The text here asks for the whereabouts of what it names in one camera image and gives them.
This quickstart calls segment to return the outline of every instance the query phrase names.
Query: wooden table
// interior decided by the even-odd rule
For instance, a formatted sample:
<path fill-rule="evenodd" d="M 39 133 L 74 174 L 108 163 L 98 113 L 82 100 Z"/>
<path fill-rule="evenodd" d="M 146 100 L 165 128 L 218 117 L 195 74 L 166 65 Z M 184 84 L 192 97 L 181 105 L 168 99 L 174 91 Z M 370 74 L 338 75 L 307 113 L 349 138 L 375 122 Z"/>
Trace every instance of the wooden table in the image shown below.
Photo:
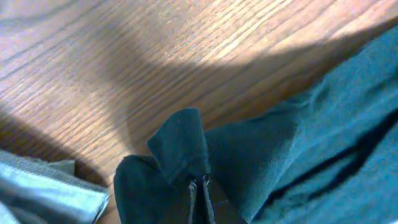
<path fill-rule="evenodd" d="M 2 1 L 0 143 L 107 185 L 174 111 L 258 115 L 397 24 L 398 0 Z"/>

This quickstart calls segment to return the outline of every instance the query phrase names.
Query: wood grain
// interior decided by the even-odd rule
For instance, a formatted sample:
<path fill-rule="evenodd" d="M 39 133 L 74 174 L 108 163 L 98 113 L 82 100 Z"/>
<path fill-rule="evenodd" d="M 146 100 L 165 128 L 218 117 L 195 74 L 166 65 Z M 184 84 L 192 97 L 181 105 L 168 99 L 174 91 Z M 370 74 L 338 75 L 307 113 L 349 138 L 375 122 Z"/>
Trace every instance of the wood grain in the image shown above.
<path fill-rule="evenodd" d="M 397 24 L 398 0 L 2 1 L 0 143 L 107 185 L 173 112 L 259 115 Z"/>

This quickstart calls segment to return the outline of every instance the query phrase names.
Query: clothing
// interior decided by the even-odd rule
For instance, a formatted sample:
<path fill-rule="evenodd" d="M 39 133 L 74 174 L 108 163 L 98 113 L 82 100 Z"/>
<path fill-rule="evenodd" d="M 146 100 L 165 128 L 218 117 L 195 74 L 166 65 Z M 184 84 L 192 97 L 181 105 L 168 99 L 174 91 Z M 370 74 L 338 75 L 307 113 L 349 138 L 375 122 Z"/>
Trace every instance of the clothing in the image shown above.
<path fill-rule="evenodd" d="M 114 178 L 122 223 L 156 223 L 211 173 L 248 223 L 398 220 L 398 27 L 262 116 L 203 131 L 173 114 Z"/>
<path fill-rule="evenodd" d="M 73 176 L 74 161 L 44 162 L 0 150 L 0 223 L 94 223 L 109 192 Z"/>

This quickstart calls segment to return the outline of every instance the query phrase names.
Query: fabric fold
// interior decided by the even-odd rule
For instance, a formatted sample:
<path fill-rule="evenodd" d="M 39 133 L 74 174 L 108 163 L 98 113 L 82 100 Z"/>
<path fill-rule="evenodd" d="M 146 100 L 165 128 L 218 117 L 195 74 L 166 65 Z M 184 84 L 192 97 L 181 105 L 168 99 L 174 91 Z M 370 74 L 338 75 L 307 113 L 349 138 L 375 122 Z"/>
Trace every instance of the fabric fold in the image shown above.
<path fill-rule="evenodd" d="M 181 182 L 210 173 L 209 155 L 199 111 L 174 113 L 147 143 L 167 181 Z"/>

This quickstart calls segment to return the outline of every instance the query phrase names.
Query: gray cloth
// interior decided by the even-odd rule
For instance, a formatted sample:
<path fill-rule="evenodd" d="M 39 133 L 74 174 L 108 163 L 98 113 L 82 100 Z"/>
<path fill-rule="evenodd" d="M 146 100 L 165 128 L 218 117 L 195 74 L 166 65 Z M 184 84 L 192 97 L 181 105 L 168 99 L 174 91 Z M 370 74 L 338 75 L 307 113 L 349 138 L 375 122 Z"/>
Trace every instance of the gray cloth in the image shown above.
<path fill-rule="evenodd" d="M 74 166 L 0 150 L 0 223 L 94 223 L 109 192 L 74 177 Z"/>

